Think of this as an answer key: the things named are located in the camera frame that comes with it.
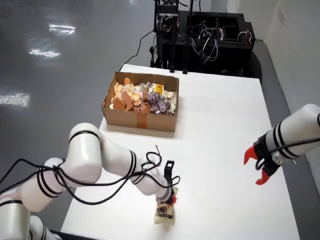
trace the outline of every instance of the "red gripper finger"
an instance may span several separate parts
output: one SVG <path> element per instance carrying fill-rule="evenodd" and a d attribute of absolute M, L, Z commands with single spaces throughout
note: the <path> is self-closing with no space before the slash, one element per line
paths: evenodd
<path fill-rule="evenodd" d="M 177 201 L 177 198 L 176 198 L 176 196 L 175 196 L 175 195 L 172 195 L 172 198 L 173 198 L 173 201 L 172 201 L 172 203 L 171 203 L 171 204 L 175 204 L 175 203 L 176 203 L 176 201 Z"/>
<path fill-rule="evenodd" d="M 247 151 L 245 151 L 245 154 L 244 154 L 244 165 L 246 165 L 246 163 L 248 162 L 248 160 L 250 158 L 258 160 L 258 157 L 256 155 L 254 146 L 250 147 Z"/>
<path fill-rule="evenodd" d="M 258 179 L 255 184 L 262 185 L 265 184 L 269 180 L 270 176 L 266 174 L 265 171 L 262 170 L 262 178 Z"/>

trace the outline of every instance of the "food item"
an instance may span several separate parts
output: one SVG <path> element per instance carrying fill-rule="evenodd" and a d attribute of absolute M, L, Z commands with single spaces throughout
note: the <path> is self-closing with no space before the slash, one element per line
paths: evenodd
<path fill-rule="evenodd" d="M 163 86 L 162 84 L 148 82 L 147 86 L 148 86 L 148 93 L 158 93 L 162 97 L 164 97 L 165 86 Z"/>
<path fill-rule="evenodd" d="M 133 104 L 135 106 L 139 106 L 141 104 L 141 100 L 140 100 L 140 97 L 139 97 L 139 100 L 138 101 L 134 101 Z"/>
<path fill-rule="evenodd" d="M 148 103 L 145 103 L 145 107 L 146 107 L 146 113 L 150 114 L 151 111 L 150 111 L 150 106 L 148 105 Z"/>
<path fill-rule="evenodd" d="M 148 93 L 148 88 L 145 87 L 145 88 L 144 88 L 144 91 L 143 91 L 143 101 L 144 101 L 144 102 L 147 101 L 147 93 Z"/>
<path fill-rule="evenodd" d="M 155 111 L 156 114 L 168 115 L 171 107 L 171 103 L 168 100 L 162 100 L 159 102 L 159 108 Z"/>
<path fill-rule="evenodd" d="M 118 85 L 118 87 L 116 88 L 116 91 L 118 92 L 118 93 L 121 93 L 122 92 L 122 85 Z"/>
<path fill-rule="evenodd" d="M 126 108 L 125 102 L 117 97 L 114 100 L 113 109 L 115 109 L 115 110 L 125 110 L 125 108 Z"/>
<path fill-rule="evenodd" d="M 148 92 L 146 95 L 146 99 L 148 101 L 148 104 L 152 107 L 154 105 L 156 105 L 159 100 L 160 100 L 161 96 L 159 93 L 157 92 Z"/>
<path fill-rule="evenodd" d="M 126 91 L 121 94 L 121 97 L 127 106 L 132 105 L 132 99 Z"/>
<path fill-rule="evenodd" d="M 115 85 L 114 85 L 114 94 L 116 94 L 118 92 L 118 86 L 119 86 L 119 83 L 117 82 Z"/>
<path fill-rule="evenodd" d="M 114 99 L 121 99 L 121 95 L 120 95 L 120 93 L 116 93 L 115 95 L 114 95 Z"/>
<path fill-rule="evenodd" d="M 133 100 L 133 94 L 132 94 L 132 92 L 131 91 L 126 91 L 126 93 L 129 95 L 129 97 Z"/>
<path fill-rule="evenodd" d="M 134 86 L 129 78 L 114 86 L 114 97 L 109 108 L 133 111 L 136 113 L 174 115 L 176 112 L 177 93 L 166 91 L 165 86 L 153 82 Z"/>
<path fill-rule="evenodd" d="M 132 97 L 134 102 L 137 102 L 138 100 L 140 100 L 140 95 L 138 93 L 133 94 Z"/>
<path fill-rule="evenodd" d="M 139 113 L 139 112 L 140 112 L 140 109 L 139 109 L 139 107 L 134 106 L 134 107 L 133 107 L 133 111 L 134 111 L 135 113 Z"/>
<path fill-rule="evenodd" d="M 173 99 L 174 95 L 175 95 L 175 91 L 166 91 L 164 90 L 163 96 L 165 99 Z"/>
<path fill-rule="evenodd" d="M 133 107 L 134 107 L 134 105 L 131 103 L 131 105 L 126 106 L 125 111 L 129 112 Z"/>
<path fill-rule="evenodd" d="M 141 104 L 140 112 L 146 114 L 147 113 L 147 105 L 144 103 Z"/>
<path fill-rule="evenodd" d="M 125 85 L 128 85 L 128 84 L 130 84 L 130 83 L 131 83 L 130 79 L 126 77 L 126 78 L 124 79 L 124 84 L 125 84 Z"/>
<path fill-rule="evenodd" d="M 154 113 L 157 110 L 157 106 L 150 107 L 150 112 Z"/>
<path fill-rule="evenodd" d="M 173 187 L 174 196 L 177 196 L 178 188 Z M 155 224 L 175 224 L 175 205 L 166 203 L 157 203 L 154 214 Z"/>

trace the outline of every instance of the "brown tape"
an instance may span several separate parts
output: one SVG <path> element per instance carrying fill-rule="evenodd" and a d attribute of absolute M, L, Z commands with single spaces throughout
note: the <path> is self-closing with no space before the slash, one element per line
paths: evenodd
<path fill-rule="evenodd" d="M 136 114 L 136 127 L 140 129 L 147 128 L 147 114 Z"/>

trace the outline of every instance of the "reflective floor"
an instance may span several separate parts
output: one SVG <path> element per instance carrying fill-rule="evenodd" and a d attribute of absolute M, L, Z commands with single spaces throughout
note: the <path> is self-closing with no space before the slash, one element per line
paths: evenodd
<path fill-rule="evenodd" d="M 153 0 L 0 1 L 0 176 L 18 158 L 42 164 L 65 157 L 74 125 L 100 125 L 110 80 L 153 29 L 153 17 Z M 142 41 L 131 64 L 150 64 L 153 38 L 150 34 Z M 290 112 L 266 45 L 256 41 L 254 51 L 275 125 Z M 305 158 L 301 162 L 286 166 L 284 174 L 300 237 L 315 239 L 320 235 L 315 225 L 320 222 L 320 197 L 309 164 Z M 22 163 L 0 189 L 32 170 Z M 70 202 L 64 193 L 37 215 L 59 231 Z"/>

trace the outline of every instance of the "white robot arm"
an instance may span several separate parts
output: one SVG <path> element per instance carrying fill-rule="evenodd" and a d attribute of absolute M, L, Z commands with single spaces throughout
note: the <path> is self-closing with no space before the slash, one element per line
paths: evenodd
<path fill-rule="evenodd" d="M 320 146 L 320 107 L 307 104 L 261 136 L 244 155 L 244 164 L 256 159 L 256 170 L 262 168 L 263 185 L 284 163 Z"/>
<path fill-rule="evenodd" d="M 71 179 L 95 184 L 102 168 L 121 177 L 132 176 L 130 181 L 144 195 L 155 195 L 158 202 L 174 204 L 171 178 L 162 175 L 155 162 L 153 153 L 137 158 L 133 151 L 106 139 L 92 124 L 76 125 L 69 135 L 66 160 L 50 158 L 44 164 L 47 167 L 59 166 L 68 177 L 57 175 L 53 170 L 38 171 L 22 185 L 0 195 L 0 240 L 27 239 L 30 235 L 30 212 L 45 209 L 66 189 L 64 183 L 71 188 L 83 186 Z M 135 175 L 149 168 L 152 169 L 148 174 Z"/>

